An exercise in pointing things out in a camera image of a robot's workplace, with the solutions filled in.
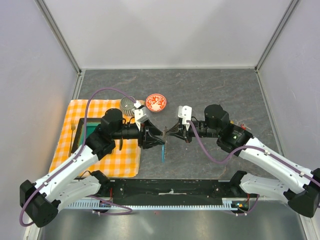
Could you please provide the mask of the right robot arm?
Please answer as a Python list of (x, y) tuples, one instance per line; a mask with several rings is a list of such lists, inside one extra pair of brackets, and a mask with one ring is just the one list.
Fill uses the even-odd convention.
[(237, 171), (229, 184), (229, 191), (235, 197), (244, 193), (257, 194), (282, 201), (296, 213), (312, 218), (320, 207), (320, 170), (311, 170), (290, 161), (262, 143), (244, 127), (233, 124), (229, 113), (220, 105), (212, 104), (204, 109), (204, 120), (192, 120), (192, 108), (179, 106), (178, 122), (166, 135), (175, 136), (187, 143), (193, 138), (216, 138), (216, 144), (228, 153), (225, 164), (232, 156), (247, 160), (264, 169), (274, 179), (258, 177), (245, 171)]

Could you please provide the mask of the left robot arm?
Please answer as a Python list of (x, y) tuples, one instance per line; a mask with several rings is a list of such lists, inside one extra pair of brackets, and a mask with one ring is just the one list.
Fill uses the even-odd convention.
[(160, 138), (162, 131), (150, 122), (145, 111), (144, 106), (136, 109), (135, 122), (124, 123), (119, 109), (107, 110), (94, 131), (84, 134), (82, 145), (60, 166), (35, 182), (25, 180), (19, 187), (20, 225), (27, 226), (23, 221), (24, 214), (27, 214), (31, 225), (44, 227), (69, 204), (95, 194), (106, 196), (110, 185), (100, 170), (93, 171), (78, 183), (72, 183), (72, 180), (111, 154), (116, 140), (137, 140), (138, 146), (143, 149), (163, 145), (165, 142)]

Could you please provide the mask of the blue tag keyring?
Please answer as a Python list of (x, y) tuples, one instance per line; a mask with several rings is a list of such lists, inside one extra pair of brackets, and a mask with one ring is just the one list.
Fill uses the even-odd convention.
[(169, 131), (168, 127), (165, 126), (162, 132), (162, 140), (164, 144), (161, 147), (161, 162), (164, 164), (166, 160), (166, 151), (167, 151), (167, 145), (168, 145), (168, 135), (167, 132)]

